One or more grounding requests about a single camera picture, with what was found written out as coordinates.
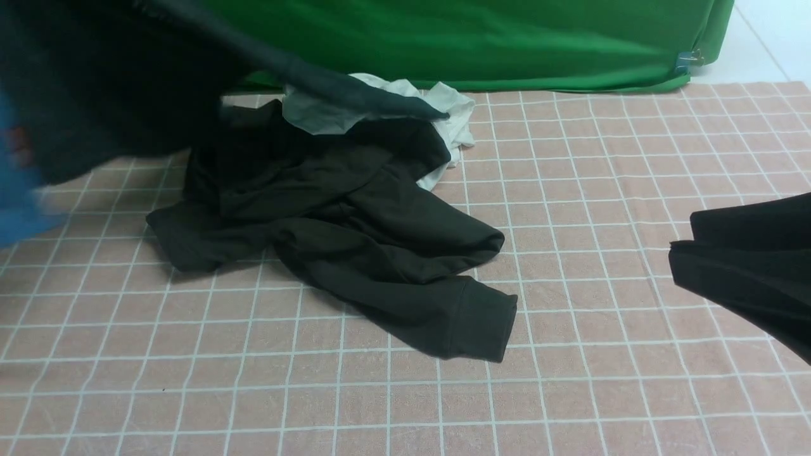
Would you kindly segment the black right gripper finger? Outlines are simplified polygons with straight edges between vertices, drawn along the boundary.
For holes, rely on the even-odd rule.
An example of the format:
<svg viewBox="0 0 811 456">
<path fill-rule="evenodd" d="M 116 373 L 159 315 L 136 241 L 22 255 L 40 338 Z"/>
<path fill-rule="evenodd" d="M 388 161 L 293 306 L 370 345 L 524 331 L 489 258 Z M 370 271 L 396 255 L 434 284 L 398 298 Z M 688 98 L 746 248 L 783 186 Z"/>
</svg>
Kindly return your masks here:
<svg viewBox="0 0 811 456">
<path fill-rule="evenodd" d="M 675 285 L 754 324 L 810 361 L 810 196 L 692 213 L 674 241 Z"/>
</svg>

